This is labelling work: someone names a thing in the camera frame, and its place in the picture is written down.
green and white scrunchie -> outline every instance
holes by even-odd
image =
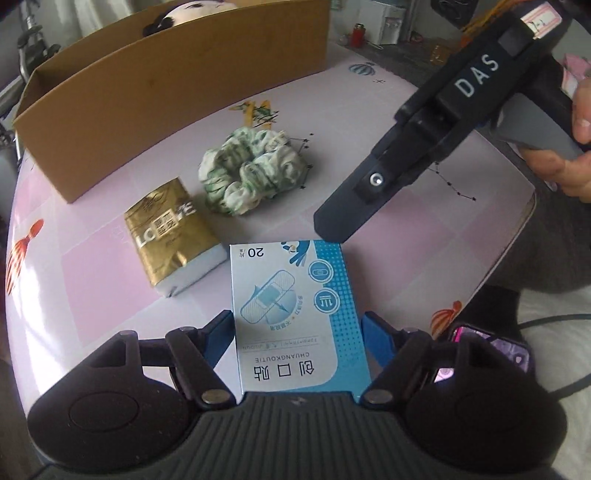
[[[220,148],[205,152],[199,181],[210,210],[242,215],[262,199],[297,187],[307,168],[284,131],[241,127]]]

cardboard box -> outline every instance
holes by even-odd
[[[370,382],[339,244],[230,246],[242,391],[350,391]]]
[[[67,202],[179,129],[325,67],[328,0],[234,0],[142,37],[180,3],[109,25],[31,76],[14,125]]]

white appliance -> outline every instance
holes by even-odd
[[[365,27],[365,39],[377,45],[397,44],[406,11],[406,6],[388,0],[362,0],[358,23]]]

number 20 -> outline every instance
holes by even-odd
[[[262,251],[262,247],[257,248],[256,250],[254,248],[249,248],[248,249],[248,256],[253,258],[253,257],[262,257],[264,255],[263,251]]]

red bottle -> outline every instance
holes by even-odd
[[[355,27],[353,28],[353,33],[351,34],[350,45],[354,48],[363,47],[363,42],[364,42],[363,37],[364,36],[365,36],[365,27],[363,26],[363,24],[361,24],[361,23],[355,24]]]

